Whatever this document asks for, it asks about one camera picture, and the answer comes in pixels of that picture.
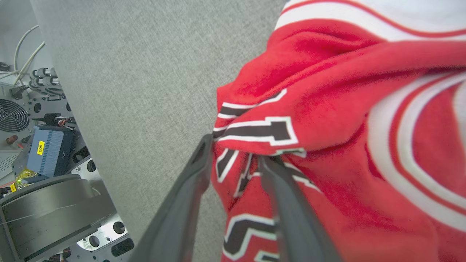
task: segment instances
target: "gray floor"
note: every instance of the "gray floor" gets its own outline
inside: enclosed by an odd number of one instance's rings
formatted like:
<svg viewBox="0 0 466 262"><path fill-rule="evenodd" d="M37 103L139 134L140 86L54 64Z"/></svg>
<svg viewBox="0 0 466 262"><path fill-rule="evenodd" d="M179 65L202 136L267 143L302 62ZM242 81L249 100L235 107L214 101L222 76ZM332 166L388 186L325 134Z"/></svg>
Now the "gray floor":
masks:
<svg viewBox="0 0 466 262"><path fill-rule="evenodd" d="M137 242L198 139L215 89L265 50L282 1L31 0L97 168ZM225 214L203 197L195 261L218 261Z"/></svg>

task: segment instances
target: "fan grille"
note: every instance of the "fan grille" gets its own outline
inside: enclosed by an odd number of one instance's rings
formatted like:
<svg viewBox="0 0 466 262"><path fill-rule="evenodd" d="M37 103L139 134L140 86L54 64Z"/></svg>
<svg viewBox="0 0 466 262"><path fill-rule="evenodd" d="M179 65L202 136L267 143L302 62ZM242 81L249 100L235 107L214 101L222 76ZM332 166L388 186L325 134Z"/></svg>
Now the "fan grille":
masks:
<svg viewBox="0 0 466 262"><path fill-rule="evenodd" d="M15 102L0 99L0 130L20 132L29 125L27 112Z"/></svg>

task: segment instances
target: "red jersey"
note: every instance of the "red jersey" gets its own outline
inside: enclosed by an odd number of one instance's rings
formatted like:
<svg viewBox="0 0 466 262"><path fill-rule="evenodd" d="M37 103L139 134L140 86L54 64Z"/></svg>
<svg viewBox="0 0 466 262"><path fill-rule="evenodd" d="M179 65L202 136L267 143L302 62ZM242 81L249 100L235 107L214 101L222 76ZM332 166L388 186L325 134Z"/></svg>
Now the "red jersey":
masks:
<svg viewBox="0 0 466 262"><path fill-rule="evenodd" d="M222 261L278 261L256 155L280 155L345 261L466 261L463 1L289 1L218 88Z"/></svg>

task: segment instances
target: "yellow label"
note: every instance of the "yellow label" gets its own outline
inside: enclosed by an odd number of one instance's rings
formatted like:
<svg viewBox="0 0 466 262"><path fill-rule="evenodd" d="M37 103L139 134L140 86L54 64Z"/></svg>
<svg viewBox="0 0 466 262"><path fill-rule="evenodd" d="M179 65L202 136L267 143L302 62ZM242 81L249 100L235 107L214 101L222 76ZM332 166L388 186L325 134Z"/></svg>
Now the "yellow label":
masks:
<svg viewBox="0 0 466 262"><path fill-rule="evenodd" d="M37 154L42 155L44 153L45 142L39 141L39 147L37 148Z"/></svg>

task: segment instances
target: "white wall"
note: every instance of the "white wall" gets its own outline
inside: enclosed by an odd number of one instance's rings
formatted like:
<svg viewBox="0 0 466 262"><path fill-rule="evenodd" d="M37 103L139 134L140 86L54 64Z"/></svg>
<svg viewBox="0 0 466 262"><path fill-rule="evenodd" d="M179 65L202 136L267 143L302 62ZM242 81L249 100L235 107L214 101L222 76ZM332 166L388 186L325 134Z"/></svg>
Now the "white wall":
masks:
<svg viewBox="0 0 466 262"><path fill-rule="evenodd" d="M9 65L13 64L14 51L19 40L35 25L37 25L37 20L29 0L0 0L0 61ZM42 42L40 28L35 29L26 37L19 51L18 69L23 67ZM29 66L29 72L41 67L53 67L47 43L35 56Z"/></svg>

